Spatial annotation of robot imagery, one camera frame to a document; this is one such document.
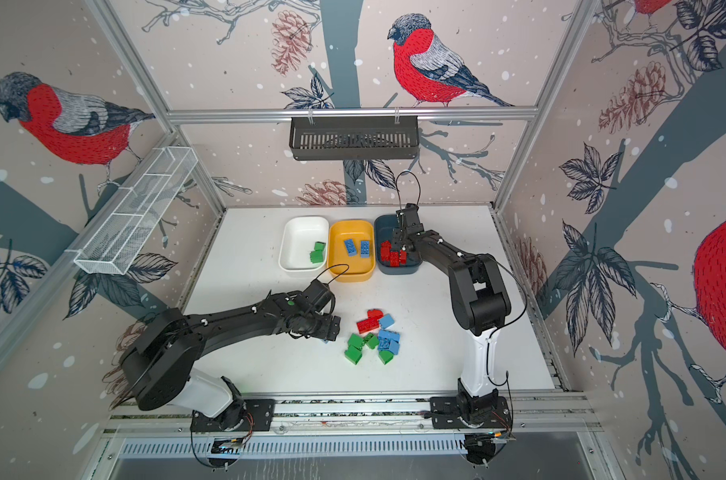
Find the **red long lego brick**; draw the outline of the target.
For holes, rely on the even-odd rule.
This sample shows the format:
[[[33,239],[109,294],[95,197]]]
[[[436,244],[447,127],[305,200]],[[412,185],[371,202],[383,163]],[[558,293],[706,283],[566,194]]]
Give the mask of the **red long lego brick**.
[[[404,250],[392,251],[392,261],[389,264],[393,268],[405,266],[408,262],[408,254]]]

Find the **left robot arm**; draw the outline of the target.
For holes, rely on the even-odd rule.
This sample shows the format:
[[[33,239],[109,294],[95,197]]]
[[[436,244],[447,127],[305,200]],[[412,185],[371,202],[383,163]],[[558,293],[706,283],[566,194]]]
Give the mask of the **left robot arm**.
[[[195,369],[205,355],[256,337],[334,341],[341,319],[336,298],[318,279],[302,291],[270,292],[259,302],[210,314],[184,315],[177,308],[153,320],[120,358],[127,382],[119,403],[136,401],[142,411],[168,404],[188,408],[219,431],[246,419],[242,394],[227,377]]]

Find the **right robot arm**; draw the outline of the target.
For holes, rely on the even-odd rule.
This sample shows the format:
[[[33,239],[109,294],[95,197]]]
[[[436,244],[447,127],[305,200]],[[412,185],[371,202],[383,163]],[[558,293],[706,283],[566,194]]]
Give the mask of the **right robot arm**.
[[[458,412],[466,424],[478,425],[499,405],[498,385],[491,378],[493,335],[505,326],[512,304],[496,259],[466,252],[437,231],[425,229],[418,210],[408,203],[396,211],[392,247],[435,266],[448,278],[454,318],[474,336],[458,381]]]

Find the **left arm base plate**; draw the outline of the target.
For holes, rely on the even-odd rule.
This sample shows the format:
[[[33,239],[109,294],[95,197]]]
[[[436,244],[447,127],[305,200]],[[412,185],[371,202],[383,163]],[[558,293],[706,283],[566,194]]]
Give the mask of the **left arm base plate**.
[[[274,399],[245,398],[234,401],[214,418],[195,411],[190,430],[193,433],[267,432],[271,428],[275,406]]]

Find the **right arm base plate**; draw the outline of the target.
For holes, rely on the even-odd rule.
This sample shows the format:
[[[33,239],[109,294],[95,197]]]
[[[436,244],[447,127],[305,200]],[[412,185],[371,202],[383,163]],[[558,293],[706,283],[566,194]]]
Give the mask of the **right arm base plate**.
[[[507,430],[512,423],[511,411],[504,397],[497,397],[496,404],[487,403],[480,407],[472,401],[459,400],[457,396],[432,397],[424,418],[436,430]]]

